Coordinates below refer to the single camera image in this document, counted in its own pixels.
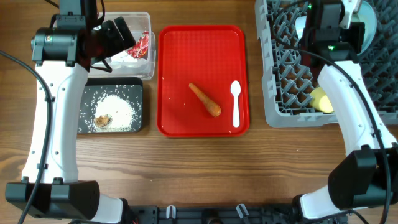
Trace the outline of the white napkin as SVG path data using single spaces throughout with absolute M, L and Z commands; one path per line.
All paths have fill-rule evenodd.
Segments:
M 131 56 L 127 51 L 122 51 L 110 57 L 111 63 L 136 63 L 138 59 Z

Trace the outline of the light blue bowl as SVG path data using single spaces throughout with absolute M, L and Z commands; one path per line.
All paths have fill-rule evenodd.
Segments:
M 306 26 L 306 20 L 307 20 L 306 16 L 298 17 L 295 20 L 295 28 L 298 39 L 301 39 L 303 36 L 303 31 Z

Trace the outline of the red snack wrapper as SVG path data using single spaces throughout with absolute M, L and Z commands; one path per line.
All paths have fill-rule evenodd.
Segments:
M 134 59 L 144 58 L 149 48 L 149 33 L 145 31 L 142 33 L 138 42 L 127 53 Z

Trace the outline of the light blue plate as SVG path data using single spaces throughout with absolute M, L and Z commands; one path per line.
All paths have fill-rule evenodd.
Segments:
M 377 29 L 377 16 L 374 8 L 367 3 L 362 1 L 358 12 L 352 16 L 352 22 L 363 22 L 365 27 L 364 42 L 361 47 L 361 52 L 358 55 L 363 54 L 366 49 L 371 45 Z

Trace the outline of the yellow cup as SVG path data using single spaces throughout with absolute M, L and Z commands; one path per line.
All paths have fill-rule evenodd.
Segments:
M 316 87 L 310 93 L 310 96 L 312 97 L 312 101 L 310 102 L 311 107 L 327 114 L 334 112 L 331 102 L 327 97 L 326 93 L 324 92 L 323 88 L 321 88 L 320 86 Z

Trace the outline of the brown food scrap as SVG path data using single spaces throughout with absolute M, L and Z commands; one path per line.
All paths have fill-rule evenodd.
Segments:
M 111 117 L 108 115 L 101 115 L 93 120 L 94 126 L 97 128 L 103 128 L 107 126 L 110 122 Z

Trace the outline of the white plastic spoon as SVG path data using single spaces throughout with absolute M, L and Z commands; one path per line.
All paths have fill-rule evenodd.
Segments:
M 231 84 L 231 94 L 233 95 L 233 127 L 238 128 L 240 126 L 239 117 L 239 95 L 241 93 L 240 83 L 235 80 Z

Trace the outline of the orange carrot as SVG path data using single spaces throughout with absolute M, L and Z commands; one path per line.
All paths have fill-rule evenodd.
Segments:
M 189 83 L 189 88 L 197 96 L 197 98 L 202 102 L 207 112 L 213 117 L 217 117 L 221 114 L 221 107 L 215 103 L 211 98 L 209 98 L 204 92 L 202 92 L 195 84 Z

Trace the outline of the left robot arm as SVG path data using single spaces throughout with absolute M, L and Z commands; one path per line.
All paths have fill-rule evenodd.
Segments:
M 34 218 L 72 223 L 137 223 L 124 198 L 80 181 L 76 139 L 80 103 L 88 74 L 97 62 L 133 44 L 127 26 L 104 22 L 103 1 L 60 1 L 50 25 L 31 40 L 30 68 L 37 80 L 34 130 L 20 181 L 6 185 L 6 200 L 21 210 L 19 222 Z

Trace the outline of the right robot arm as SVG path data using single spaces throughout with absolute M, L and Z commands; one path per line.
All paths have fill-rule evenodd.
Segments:
M 300 197 L 306 220 L 397 203 L 397 140 L 378 115 L 361 74 L 358 56 L 368 25 L 353 19 L 360 7 L 360 1 L 312 1 L 300 39 L 302 62 L 331 103 L 346 151 L 327 185 Z

